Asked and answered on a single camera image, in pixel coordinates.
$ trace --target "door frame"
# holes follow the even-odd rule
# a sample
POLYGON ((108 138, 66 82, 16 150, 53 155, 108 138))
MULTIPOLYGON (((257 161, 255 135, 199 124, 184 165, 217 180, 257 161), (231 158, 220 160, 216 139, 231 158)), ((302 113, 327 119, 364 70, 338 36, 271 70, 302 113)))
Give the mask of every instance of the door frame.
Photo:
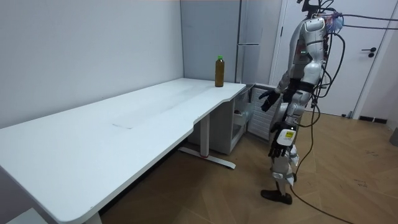
MULTIPOLYGON (((282 7, 280 8, 280 16, 279 16, 279 22, 278 22, 278 30, 277 30, 277 38, 275 40, 275 47, 274 47, 274 55, 272 56, 272 65, 271 65, 271 74, 269 75, 269 81, 268 84, 272 85, 274 82, 274 76, 275 76, 275 69, 278 61, 278 54, 279 54, 279 46, 280 46, 280 38, 281 38, 281 32, 282 32, 282 27, 285 22, 285 15, 286 15, 286 7, 287 7, 287 1, 288 0, 282 0, 282 7)), ((396 3, 396 7, 392 13, 391 18, 392 19, 398 19, 398 0, 396 3)), ((398 22, 392 22, 390 21, 388 23, 389 28, 395 28, 398 27, 398 22)), ((361 91, 361 94, 357 100, 357 103, 355 105, 354 111, 353 111, 353 119, 358 119, 360 116, 360 113, 363 109, 363 106, 365 104, 366 98, 369 95, 370 89, 372 87, 373 82, 375 81, 377 77, 377 73, 379 72, 381 62, 383 60, 384 54, 386 53, 388 49, 388 45, 390 44, 390 41, 392 39, 392 35, 394 34, 395 30, 386 30, 384 33, 384 36, 381 40, 381 44, 379 47, 379 50, 377 51, 376 57, 373 61, 373 64, 371 66, 371 69, 369 71, 368 77, 366 78, 365 84, 363 86, 363 89, 361 91)))

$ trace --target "desk leg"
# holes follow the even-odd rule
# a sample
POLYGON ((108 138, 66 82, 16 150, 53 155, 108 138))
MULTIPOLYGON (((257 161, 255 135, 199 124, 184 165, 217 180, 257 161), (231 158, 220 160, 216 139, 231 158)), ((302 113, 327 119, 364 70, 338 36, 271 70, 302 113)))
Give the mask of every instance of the desk leg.
POLYGON ((228 162, 213 156, 209 156, 209 142, 210 142, 209 136, 210 136, 210 115, 208 114, 200 121, 200 152, 196 152, 186 147, 181 147, 179 150, 197 157, 201 157, 202 159, 218 163, 230 169, 235 169, 236 165, 233 164, 232 162, 228 162))
POLYGON ((101 217, 98 212, 95 213, 95 215, 93 215, 89 220, 87 220, 85 224, 102 224, 101 217))

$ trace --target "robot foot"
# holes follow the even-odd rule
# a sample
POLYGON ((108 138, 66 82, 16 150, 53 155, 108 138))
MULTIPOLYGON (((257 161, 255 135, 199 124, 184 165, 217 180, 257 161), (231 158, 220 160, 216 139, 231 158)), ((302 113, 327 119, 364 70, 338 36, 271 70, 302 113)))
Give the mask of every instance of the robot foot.
POLYGON ((283 196, 278 190, 262 190, 261 196, 273 202, 282 202, 287 205, 291 205, 293 203, 293 199, 290 194, 285 194, 283 196))

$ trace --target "robot leg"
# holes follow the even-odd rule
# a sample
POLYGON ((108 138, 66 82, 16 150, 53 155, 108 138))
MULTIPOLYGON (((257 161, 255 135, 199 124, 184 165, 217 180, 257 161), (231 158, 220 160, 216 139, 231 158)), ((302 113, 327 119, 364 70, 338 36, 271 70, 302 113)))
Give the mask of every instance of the robot leg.
MULTIPOLYGON (((289 159, 290 165, 297 167, 299 165, 299 160, 300 160, 300 157, 297 154, 296 145, 293 145, 292 149, 290 150, 290 159, 289 159)), ((294 182, 296 183, 296 181, 297 181, 296 173, 293 173, 293 177, 294 177, 294 182)))
POLYGON ((292 204, 292 196, 286 193, 286 185, 293 185, 294 175, 290 166, 290 153, 272 160, 272 176, 275 179, 277 190, 262 190, 261 196, 288 205, 292 204))

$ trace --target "bottle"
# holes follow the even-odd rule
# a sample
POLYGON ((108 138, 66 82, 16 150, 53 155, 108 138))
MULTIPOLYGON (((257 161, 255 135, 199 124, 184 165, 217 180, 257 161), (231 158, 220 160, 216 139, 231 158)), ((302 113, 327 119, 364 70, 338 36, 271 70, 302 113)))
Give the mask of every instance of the bottle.
POLYGON ((223 56, 219 55, 216 61, 216 87, 224 86, 224 60, 223 56))

